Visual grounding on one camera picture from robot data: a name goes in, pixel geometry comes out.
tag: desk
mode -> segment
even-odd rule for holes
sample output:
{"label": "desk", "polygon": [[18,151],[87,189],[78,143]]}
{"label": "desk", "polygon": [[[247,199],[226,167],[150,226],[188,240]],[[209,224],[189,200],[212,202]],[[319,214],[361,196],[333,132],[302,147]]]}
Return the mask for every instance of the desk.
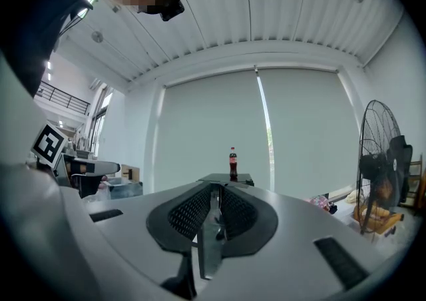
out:
{"label": "desk", "polygon": [[[226,182],[231,181],[231,177],[228,173],[212,173],[208,176],[205,176],[201,179],[198,179],[198,181],[212,181],[212,182]],[[236,180],[233,180],[233,182],[239,182],[241,184],[246,184],[250,186],[254,186],[254,182],[252,177],[248,173],[240,173],[236,177]]]}

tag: roller blind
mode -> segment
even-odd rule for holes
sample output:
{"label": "roller blind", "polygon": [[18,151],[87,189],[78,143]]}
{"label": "roller blind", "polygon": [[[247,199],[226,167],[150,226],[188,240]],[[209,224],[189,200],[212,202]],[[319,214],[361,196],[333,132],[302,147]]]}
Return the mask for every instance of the roller blind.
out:
{"label": "roller blind", "polygon": [[230,148],[238,173],[269,188],[269,154],[262,100],[254,71],[167,88],[158,120],[154,190],[228,173]]}
{"label": "roller blind", "polygon": [[359,134],[337,74],[259,71],[274,144],[275,192],[309,198],[356,180]]}

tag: black sleeve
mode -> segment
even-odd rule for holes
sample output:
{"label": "black sleeve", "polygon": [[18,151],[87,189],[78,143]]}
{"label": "black sleeve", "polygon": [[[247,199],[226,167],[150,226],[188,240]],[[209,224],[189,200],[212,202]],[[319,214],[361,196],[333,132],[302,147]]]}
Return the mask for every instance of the black sleeve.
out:
{"label": "black sleeve", "polygon": [[83,0],[6,0],[1,50],[16,76],[34,96],[61,28]]}

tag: balcony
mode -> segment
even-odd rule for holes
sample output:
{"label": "balcony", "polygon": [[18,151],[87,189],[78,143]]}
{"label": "balcony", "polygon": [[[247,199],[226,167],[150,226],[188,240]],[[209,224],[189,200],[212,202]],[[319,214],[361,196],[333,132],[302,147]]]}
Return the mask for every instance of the balcony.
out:
{"label": "balcony", "polygon": [[80,100],[44,81],[41,81],[37,95],[83,115],[86,115],[87,109],[90,105],[90,103]]}

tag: white ceiling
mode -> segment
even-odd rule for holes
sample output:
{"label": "white ceiling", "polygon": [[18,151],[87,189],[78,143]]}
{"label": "white ceiling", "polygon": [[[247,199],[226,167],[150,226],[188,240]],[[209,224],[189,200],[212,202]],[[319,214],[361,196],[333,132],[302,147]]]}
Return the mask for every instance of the white ceiling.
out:
{"label": "white ceiling", "polygon": [[[398,23],[396,0],[182,0],[183,14],[116,13],[109,0],[95,8],[64,39],[59,52],[83,70],[125,91],[164,63],[228,43],[294,41],[330,47],[365,64]],[[91,34],[104,40],[95,43]]]}

